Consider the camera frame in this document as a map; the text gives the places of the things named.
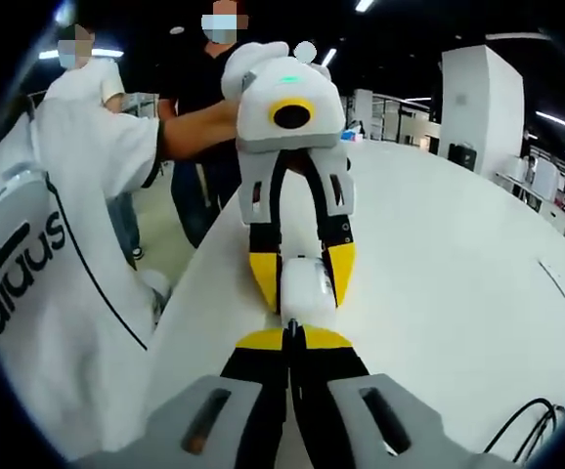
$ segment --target white curved surface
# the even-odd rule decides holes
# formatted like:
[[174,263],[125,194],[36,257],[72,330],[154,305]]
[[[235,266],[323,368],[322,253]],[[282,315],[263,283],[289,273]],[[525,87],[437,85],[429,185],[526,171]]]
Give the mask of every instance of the white curved surface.
[[[369,371],[389,374],[438,410],[446,434],[473,451],[530,399],[565,405],[565,298],[539,264],[565,290],[565,238],[508,192],[443,158],[395,144],[348,145],[357,260],[335,329]],[[292,173],[281,212],[283,256],[318,255],[311,195]],[[235,197],[161,318],[148,411],[218,374],[244,335],[279,325],[247,261]],[[494,452],[512,457],[542,414],[524,416]],[[297,429],[283,436],[279,467],[310,467],[298,441]]]

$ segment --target pants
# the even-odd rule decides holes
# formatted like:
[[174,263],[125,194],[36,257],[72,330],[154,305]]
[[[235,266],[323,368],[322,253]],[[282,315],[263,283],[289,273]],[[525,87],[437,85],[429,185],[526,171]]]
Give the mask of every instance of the pants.
[[122,249],[128,264],[136,269],[133,250],[139,247],[140,238],[137,215],[133,208],[133,195],[130,193],[120,194],[109,202],[108,209],[119,247]]
[[236,159],[203,166],[210,204],[197,175],[196,164],[174,162],[172,199],[189,243],[198,248],[241,183]]

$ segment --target gray gripper base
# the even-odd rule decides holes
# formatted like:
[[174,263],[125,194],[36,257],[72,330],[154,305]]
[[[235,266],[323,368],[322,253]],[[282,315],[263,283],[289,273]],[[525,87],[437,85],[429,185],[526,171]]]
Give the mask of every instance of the gray gripper base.
[[[450,440],[439,413],[384,374],[330,381],[328,388],[345,424],[356,469],[519,467],[493,454],[471,453]],[[370,408],[377,407],[382,410],[372,413]],[[385,445],[390,438],[395,455]]]
[[[261,384],[203,376],[149,419],[146,434],[116,452],[99,452],[72,466],[98,469],[233,469],[240,439]],[[185,450],[185,439],[211,400],[226,399],[201,453]]]

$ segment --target slot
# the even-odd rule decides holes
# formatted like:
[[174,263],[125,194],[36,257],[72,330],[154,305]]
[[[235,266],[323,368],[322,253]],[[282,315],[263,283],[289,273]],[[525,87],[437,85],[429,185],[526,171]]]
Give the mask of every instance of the slot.
[[230,391],[225,389],[216,389],[210,394],[190,425],[181,444],[182,449],[189,454],[202,454],[211,429],[230,396]]
[[341,189],[341,183],[336,174],[330,175],[330,183],[332,184],[332,190],[334,191],[334,201],[337,207],[340,207],[345,203],[343,200],[343,190]]
[[258,213],[261,209],[261,186],[262,183],[258,182],[254,184],[252,189],[252,211]]
[[411,440],[393,409],[375,388],[360,390],[361,397],[371,412],[387,452],[398,456],[411,447]]

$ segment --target gripper jaw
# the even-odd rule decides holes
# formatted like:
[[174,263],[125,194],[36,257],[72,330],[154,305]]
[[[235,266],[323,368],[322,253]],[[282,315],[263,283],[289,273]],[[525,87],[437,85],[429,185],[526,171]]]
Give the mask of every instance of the gripper jaw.
[[272,311],[280,312],[280,199],[284,174],[293,161],[301,167],[315,204],[322,257],[337,306],[347,291],[355,248],[349,215],[354,211],[354,182],[347,171],[345,147],[282,149],[266,153],[239,152],[242,183],[239,203],[250,226],[250,266]]

